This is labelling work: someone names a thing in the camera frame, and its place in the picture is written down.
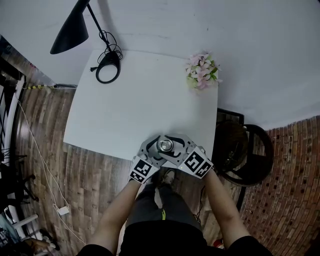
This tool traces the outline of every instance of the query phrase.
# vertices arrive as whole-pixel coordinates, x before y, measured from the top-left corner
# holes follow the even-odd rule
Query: red brick wall
[[[320,116],[267,132],[270,175],[247,188],[240,211],[252,236],[273,255],[303,256],[320,227]],[[261,145],[255,145],[259,152]]]

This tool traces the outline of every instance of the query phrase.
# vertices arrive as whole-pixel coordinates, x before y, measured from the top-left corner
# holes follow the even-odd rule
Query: person
[[[155,182],[146,184],[136,198],[141,184],[130,180],[105,210],[95,233],[78,256],[116,255],[120,230],[125,222],[120,256],[272,255],[250,236],[233,200],[213,169],[204,177],[205,189],[226,250],[207,246],[201,225],[182,197],[171,189],[174,176],[173,169],[167,171],[159,185],[162,209],[155,203]]]

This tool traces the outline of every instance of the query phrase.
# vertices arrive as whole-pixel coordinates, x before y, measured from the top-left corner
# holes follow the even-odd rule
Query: black chair
[[[26,187],[25,183],[30,179],[36,177],[32,174],[25,179],[21,178],[21,175],[17,175],[17,170],[11,168],[3,163],[0,164],[0,213],[2,213],[8,206],[18,207],[21,203],[25,202],[25,192],[34,201],[39,201],[38,197],[35,197],[31,191]],[[8,195],[14,193],[15,198],[8,198]]]

